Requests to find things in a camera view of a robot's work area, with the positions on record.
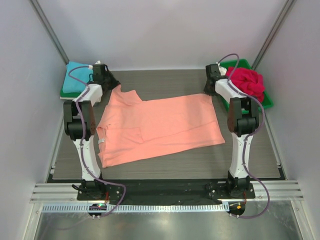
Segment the red t shirt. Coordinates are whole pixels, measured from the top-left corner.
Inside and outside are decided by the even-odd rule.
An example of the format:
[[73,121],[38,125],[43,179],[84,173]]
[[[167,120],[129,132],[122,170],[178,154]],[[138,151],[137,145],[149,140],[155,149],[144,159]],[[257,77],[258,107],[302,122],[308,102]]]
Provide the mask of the red t shirt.
[[231,76],[231,82],[242,92],[264,101],[264,79],[263,76],[254,70],[239,67]]

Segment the salmon pink t shirt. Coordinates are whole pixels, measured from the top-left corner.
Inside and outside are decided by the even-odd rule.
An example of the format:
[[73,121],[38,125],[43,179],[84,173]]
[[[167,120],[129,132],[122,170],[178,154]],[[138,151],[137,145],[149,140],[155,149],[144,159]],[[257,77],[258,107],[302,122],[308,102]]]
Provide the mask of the salmon pink t shirt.
[[204,93],[142,100],[117,86],[96,131],[103,168],[225,143]]

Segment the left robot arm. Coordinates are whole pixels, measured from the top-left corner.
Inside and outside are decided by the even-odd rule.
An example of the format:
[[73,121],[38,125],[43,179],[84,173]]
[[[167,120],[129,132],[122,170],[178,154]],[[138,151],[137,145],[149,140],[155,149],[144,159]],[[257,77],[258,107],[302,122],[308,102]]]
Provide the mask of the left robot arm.
[[79,200],[122,201],[126,187],[103,179],[98,166],[94,137],[96,121],[93,107],[106,91],[113,90],[120,82],[115,79],[106,64],[77,66],[68,77],[84,85],[84,90],[73,100],[63,103],[64,132],[76,147],[82,169],[80,185],[72,184]]

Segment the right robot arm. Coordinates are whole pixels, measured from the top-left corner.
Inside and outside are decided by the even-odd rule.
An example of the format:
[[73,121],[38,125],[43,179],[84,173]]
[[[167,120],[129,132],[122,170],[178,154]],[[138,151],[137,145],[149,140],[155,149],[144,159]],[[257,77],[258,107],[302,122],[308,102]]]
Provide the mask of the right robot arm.
[[229,102],[227,127],[232,136],[232,159],[226,181],[222,185],[211,186],[210,196],[213,199],[244,198],[252,190],[249,158],[253,136],[260,127],[258,102],[222,75],[219,64],[209,64],[205,71],[204,93],[219,95]]

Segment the green plastic tray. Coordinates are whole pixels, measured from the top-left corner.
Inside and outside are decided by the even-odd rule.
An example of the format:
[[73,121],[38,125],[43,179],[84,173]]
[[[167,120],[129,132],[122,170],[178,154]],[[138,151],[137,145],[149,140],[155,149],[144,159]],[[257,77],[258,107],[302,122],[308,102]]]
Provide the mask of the green plastic tray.
[[[252,70],[250,64],[246,59],[240,59],[239,63],[237,65],[237,68],[245,68],[245,69],[250,69]],[[264,90],[264,100],[261,102],[262,106],[264,109],[271,108],[274,104],[273,101],[271,100],[270,96],[268,95],[266,89]]]

